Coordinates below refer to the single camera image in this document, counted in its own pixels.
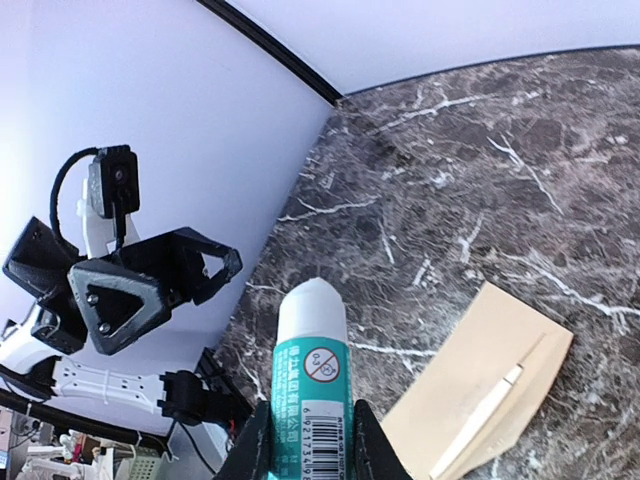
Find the brown paper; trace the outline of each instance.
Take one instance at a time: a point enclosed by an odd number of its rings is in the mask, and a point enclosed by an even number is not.
[[[485,284],[438,355],[383,420],[415,480],[429,472],[478,404],[517,364],[523,372],[467,448],[438,480],[455,480],[511,448],[542,404],[573,335]]]

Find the green label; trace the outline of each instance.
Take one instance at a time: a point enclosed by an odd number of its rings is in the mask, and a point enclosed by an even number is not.
[[[297,338],[274,350],[271,479],[353,478],[349,361],[349,348],[329,338]]]

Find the bottle cap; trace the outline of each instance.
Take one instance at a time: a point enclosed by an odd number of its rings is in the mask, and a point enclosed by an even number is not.
[[[347,316],[342,298],[321,278],[291,290],[280,304],[278,344],[299,337],[326,337],[347,343]]]

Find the dark marble countertop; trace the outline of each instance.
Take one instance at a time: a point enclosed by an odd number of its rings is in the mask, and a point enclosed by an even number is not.
[[[514,60],[344,100],[218,356],[269,396],[284,292],[348,308],[354,394],[380,416],[488,280],[574,332],[518,445],[469,479],[640,478],[640,50]]]

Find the prohibition symbol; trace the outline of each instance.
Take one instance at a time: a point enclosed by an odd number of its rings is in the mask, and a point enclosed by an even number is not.
[[[304,359],[304,371],[316,382],[333,382],[340,375],[340,361],[328,348],[316,348]]]

